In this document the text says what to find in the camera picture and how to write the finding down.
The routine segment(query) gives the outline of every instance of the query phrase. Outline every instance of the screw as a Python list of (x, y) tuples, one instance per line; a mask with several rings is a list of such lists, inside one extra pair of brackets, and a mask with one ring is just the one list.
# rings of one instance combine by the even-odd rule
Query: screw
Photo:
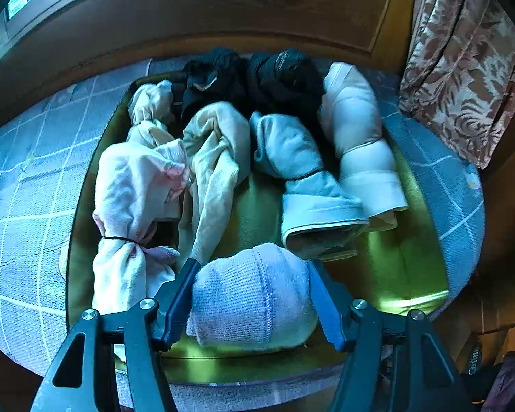
[(426, 318), (426, 314), (421, 310), (410, 311), (410, 317), (415, 321), (423, 321)]
[(82, 313), (82, 318), (85, 321), (89, 321), (89, 320), (93, 319), (96, 314), (97, 314), (97, 311), (95, 311), (92, 308), (88, 308), (85, 312)]
[(150, 310), (152, 307), (154, 307), (155, 301), (154, 299), (143, 299), (141, 302), (139, 302), (139, 307), (142, 310)]
[(355, 299), (353, 300), (353, 307), (355, 307), (357, 310), (366, 310), (366, 307), (368, 307), (368, 302), (366, 302), (364, 299)]

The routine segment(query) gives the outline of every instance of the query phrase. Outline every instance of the wooden wall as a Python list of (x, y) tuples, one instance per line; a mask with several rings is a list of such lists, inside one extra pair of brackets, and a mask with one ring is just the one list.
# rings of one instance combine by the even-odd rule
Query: wooden wall
[(400, 72), (412, 6), (413, 0), (77, 0), (0, 59), (0, 126), (91, 75), (218, 44), (240, 52), (296, 46)]

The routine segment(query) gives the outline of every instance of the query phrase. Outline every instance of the cream garment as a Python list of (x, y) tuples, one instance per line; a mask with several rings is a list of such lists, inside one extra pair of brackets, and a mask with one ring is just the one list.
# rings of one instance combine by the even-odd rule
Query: cream garment
[(172, 83), (162, 81), (157, 85), (146, 83), (134, 93), (128, 105), (132, 125), (144, 120), (157, 119), (168, 125), (174, 116), (170, 108), (173, 102)]
[(183, 131), (191, 167), (179, 223), (181, 267), (210, 261), (231, 216), (233, 191), (250, 173), (250, 127), (228, 102), (200, 109)]
[[(179, 139), (154, 150), (140, 144), (113, 144), (101, 155), (93, 219), (103, 237), (138, 243), (100, 240), (93, 261), (92, 306), (101, 314), (125, 311), (175, 279), (170, 265), (179, 253), (145, 245), (156, 231), (160, 207), (182, 193), (188, 176), (187, 155)], [(125, 358), (120, 347), (115, 352)]]
[[(128, 113), (132, 120), (127, 142), (138, 143), (149, 149), (174, 140), (163, 124), (174, 121), (170, 110), (173, 101), (172, 83), (162, 81), (157, 85), (141, 85), (134, 93)], [(170, 200), (157, 215), (157, 221), (178, 220), (181, 217), (180, 199)]]
[(154, 149), (173, 140), (174, 137), (162, 122), (158, 119), (145, 119), (129, 129), (126, 142), (136, 142)]
[(395, 228), (395, 211), (405, 210), (408, 203), (395, 158), (382, 138), (372, 87), (354, 65), (336, 62), (324, 79), (324, 90), (319, 120), (340, 159), (340, 185), (362, 200), (369, 231)]
[(326, 170), (311, 134), (287, 115), (254, 112), (256, 168), (286, 180), (282, 196), (282, 243), (308, 259), (343, 247), (368, 224), (359, 199), (345, 193)]
[(275, 244), (214, 260), (196, 275), (187, 334), (200, 345), (290, 348), (316, 324), (305, 261)]

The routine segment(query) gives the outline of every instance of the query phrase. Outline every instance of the curtain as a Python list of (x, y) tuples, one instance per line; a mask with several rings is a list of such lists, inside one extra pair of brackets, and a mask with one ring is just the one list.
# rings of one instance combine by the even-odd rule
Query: curtain
[(484, 169), (515, 112), (515, 26), (496, 0), (416, 0), (399, 106)]

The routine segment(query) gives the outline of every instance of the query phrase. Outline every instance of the clothing pile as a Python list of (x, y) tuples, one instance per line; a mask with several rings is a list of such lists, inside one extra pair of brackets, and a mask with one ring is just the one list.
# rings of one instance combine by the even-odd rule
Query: clothing pile
[[(247, 60), (217, 48), (183, 71), (180, 115), (171, 109), (171, 82), (140, 86), (128, 107), (127, 141), (99, 160), (93, 307), (127, 310), (194, 258), (202, 269), (189, 336), (257, 351), (300, 345), (317, 323), (302, 259), (394, 228), (395, 212), (408, 207), (374, 92), (348, 64), (334, 63), (323, 80), (294, 49)], [(179, 139), (168, 130), (174, 123), (183, 128)], [(327, 141), (340, 160), (339, 180), (317, 145)], [(284, 180), (285, 248), (264, 243), (210, 261), (251, 169)], [(147, 247), (160, 222), (177, 227), (175, 247)], [(121, 346), (115, 352), (125, 359)]]

